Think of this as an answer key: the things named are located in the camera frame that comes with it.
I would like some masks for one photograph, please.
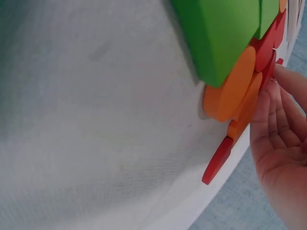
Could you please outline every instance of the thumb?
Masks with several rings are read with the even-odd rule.
[[[275,65],[274,77],[279,85],[290,93],[302,109],[307,112],[307,79],[300,73],[293,72],[283,67]]]

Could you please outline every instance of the finger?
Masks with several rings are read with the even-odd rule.
[[[278,135],[281,137],[285,145],[288,148],[300,146],[302,142],[297,137],[297,135],[290,129],[286,113],[283,109],[281,88],[279,85],[277,85],[276,119],[277,119]]]
[[[278,126],[277,126],[277,91],[278,91],[278,85],[275,81],[270,81],[265,91],[270,96],[270,110],[269,110],[269,121],[268,121],[268,127],[269,127],[269,138],[271,141],[271,144],[273,145],[274,149],[285,149],[286,144],[282,140],[282,138],[279,136],[278,133]]]
[[[295,104],[292,96],[280,87],[283,109],[287,116],[290,129],[303,142],[307,138],[307,122],[300,108]]]
[[[259,93],[257,109],[250,123],[250,147],[256,165],[273,150],[269,139],[269,109],[270,97],[267,92],[262,91]]]
[[[307,111],[307,79],[301,74],[290,71],[281,65],[276,65],[274,77],[282,88],[293,95],[302,109]]]

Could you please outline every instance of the hand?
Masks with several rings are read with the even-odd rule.
[[[257,175],[277,215],[292,230],[307,229],[307,79],[276,65],[259,93],[250,124]]]

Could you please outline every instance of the orange piece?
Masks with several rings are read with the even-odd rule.
[[[276,32],[274,48],[278,48],[283,41],[284,26],[286,23],[286,11],[279,13],[276,17]]]
[[[274,20],[261,40],[253,38],[250,42],[250,45],[256,50],[256,72],[263,71],[271,59],[270,51],[274,48],[276,25],[276,20]]]
[[[250,105],[257,98],[261,82],[262,73],[254,72],[253,77],[248,86],[248,90],[233,117],[235,121],[241,122],[245,118],[245,115],[248,114],[248,111],[250,110]]]
[[[232,120],[230,122],[228,126],[227,136],[234,140],[233,145],[236,144],[236,142],[239,140],[240,136],[244,132],[245,128],[248,126],[249,122],[251,122],[253,115],[256,111],[257,100],[258,96],[249,105],[248,109],[246,109],[248,113],[245,114],[244,118],[240,122],[237,122],[235,120]]]
[[[282,65],[283,64],[283,59],[282,58],[278,59],[276,64]]]
[[[209,116],[220,122],[232,117],[248,88],[255,61],[256,51],[248,46],[220,88],[206,86],[203,109]]]
[[[276,50],[273,50],[270,62],[268,63],[268,65],[265,67],[265,69],[262,72],[262,83],[261,83],[259,91],[265,88],[270,78],[273,77],[275,62],[276,62]]]
[[[216,174],[219,172],[221,167],[224,165],[226,160],[228,159],[231,148],[233,147],[234,141],[229,138],[225,137],[222,143],[220,144],[219,148],[216,150],[214,156],[212,157],[211,161],[206,168],[205,173],[202,176],[202,182],[205,184],[210,184]]]
[[[279,0],[279,12],[284,12],[287,7],[287,0]]]

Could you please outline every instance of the blue floor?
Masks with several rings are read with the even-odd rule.
[[[307,6],[288,68],[307,76]],[[250,149],[189,230],[286,230],[260,188]]]

